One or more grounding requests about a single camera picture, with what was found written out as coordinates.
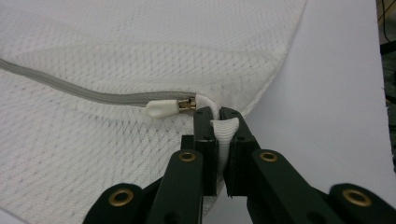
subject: gray zipper tape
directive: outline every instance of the gray zipper tape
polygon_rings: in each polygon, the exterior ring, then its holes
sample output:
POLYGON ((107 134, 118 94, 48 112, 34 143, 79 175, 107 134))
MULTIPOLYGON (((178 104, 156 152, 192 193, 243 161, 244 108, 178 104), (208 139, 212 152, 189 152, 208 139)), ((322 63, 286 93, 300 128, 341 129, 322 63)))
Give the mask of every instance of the gray zipper tape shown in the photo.
POLYGON ((28 77, 42 84, 51 86, 53 89, 58 91, 63 91, 101 104, 146 106, 149 101, 153 100, 183 100, 195 96, 194 93, 183 91, 159 91, 134 94, 102 93, 98 91, 87 90, 49 74, 26 67, 21 67, 14 63, 8 63, 2 59, 0 59, 0 68, 13 74, 28 77))

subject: zipper slider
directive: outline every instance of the zipper slider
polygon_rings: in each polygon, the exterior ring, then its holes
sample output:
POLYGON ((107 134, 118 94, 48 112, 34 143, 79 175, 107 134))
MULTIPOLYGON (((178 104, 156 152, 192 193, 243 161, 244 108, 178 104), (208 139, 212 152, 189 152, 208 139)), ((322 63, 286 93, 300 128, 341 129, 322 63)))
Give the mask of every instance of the zipper slider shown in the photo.
POLYGON ((195 98, 191 97, 186 100, 161 100, 150 101, 146 105, 146 113, 154 118, 161 119, 183 111, 193 111, 196 109, 195 98))

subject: white zipper pull tab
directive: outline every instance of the white zipper pull tab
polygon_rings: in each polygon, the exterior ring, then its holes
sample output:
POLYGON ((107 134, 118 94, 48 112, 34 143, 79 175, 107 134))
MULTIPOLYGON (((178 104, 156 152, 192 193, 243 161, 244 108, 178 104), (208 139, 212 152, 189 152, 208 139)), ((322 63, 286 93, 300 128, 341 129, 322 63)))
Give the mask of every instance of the white zipper pull tab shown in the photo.
POLYGON ((196 103, 195 98, 191 97, 187 100, 161 100, 161 101, 150 101, 146 105, 146 113, 154 118, 161 119, 171 115, 178 114, 182 111, 195 110, 196 103))

